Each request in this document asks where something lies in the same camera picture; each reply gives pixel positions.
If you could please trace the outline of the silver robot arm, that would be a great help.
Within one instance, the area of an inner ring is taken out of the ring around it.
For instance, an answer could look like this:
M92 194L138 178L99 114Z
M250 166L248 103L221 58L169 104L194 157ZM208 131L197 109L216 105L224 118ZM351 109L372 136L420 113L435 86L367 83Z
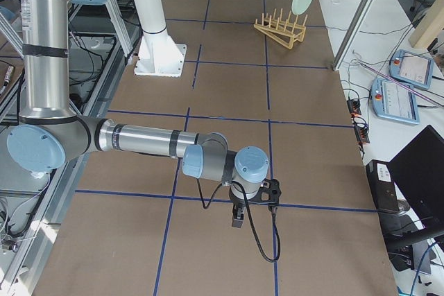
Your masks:
M69 4L107 0L20 0L26 104L7 149L23 169L47 173L93 151L120 150L180 159L185 175L229 187L232 225L251 215L250 203L279 201L269 160L257 147L231 151L219 133L193 133L116 123L75 113L69 98Z

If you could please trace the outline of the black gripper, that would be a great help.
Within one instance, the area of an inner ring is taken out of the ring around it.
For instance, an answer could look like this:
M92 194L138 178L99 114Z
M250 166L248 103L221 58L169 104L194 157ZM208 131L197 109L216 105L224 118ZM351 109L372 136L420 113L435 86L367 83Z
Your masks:
M229 198L233 203L232 227L241 228L244 222L244 207L246 206L243 194L237 197L232 190L229 190Z

